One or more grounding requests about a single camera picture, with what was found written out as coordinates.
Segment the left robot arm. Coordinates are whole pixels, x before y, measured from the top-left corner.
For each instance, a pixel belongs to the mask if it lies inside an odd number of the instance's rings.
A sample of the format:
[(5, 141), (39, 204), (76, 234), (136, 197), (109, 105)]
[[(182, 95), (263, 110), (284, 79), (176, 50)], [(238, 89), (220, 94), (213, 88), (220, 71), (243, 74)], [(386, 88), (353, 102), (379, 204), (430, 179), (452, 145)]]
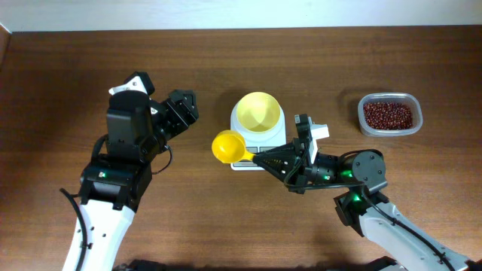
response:
[(156, 102), (138, 90), (113, 94), (107, 134), (93, 148), (76, 195), (66, 194), (77, 215), (65, 270), (110, 270), (144, 192), (156, 174), (151, 163), (168, 141), (199, 117), (191, 90), (174, 90)]

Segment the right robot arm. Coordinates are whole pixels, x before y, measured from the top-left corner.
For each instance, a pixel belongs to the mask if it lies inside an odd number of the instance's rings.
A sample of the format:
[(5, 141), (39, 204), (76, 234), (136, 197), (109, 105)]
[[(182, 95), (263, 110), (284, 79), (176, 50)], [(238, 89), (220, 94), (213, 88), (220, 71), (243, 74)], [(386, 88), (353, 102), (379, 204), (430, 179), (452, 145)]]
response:
[(299, 139), (257, 153), (253, 163), (289, 191), (345, 188), (334, 198), (342, 224), (388, 252), (367, 270), (479, 270), (481, 262), (457, 253), (418, 228), (383, 194), (388, 184), (383, 154), (375, 149), (339, 157), (311, 151)]

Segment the yellow measuring scoop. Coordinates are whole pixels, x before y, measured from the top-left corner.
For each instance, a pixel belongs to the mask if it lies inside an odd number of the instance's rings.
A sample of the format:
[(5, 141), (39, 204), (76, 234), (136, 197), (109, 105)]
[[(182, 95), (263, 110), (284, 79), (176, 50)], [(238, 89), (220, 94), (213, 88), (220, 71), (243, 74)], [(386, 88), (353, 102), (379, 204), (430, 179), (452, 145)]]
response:
[(212, 153), (222, 163), (252, 161), (255, 154), (248, 151), (244, 137), (237, 131), (224, 130), (212, 141)]

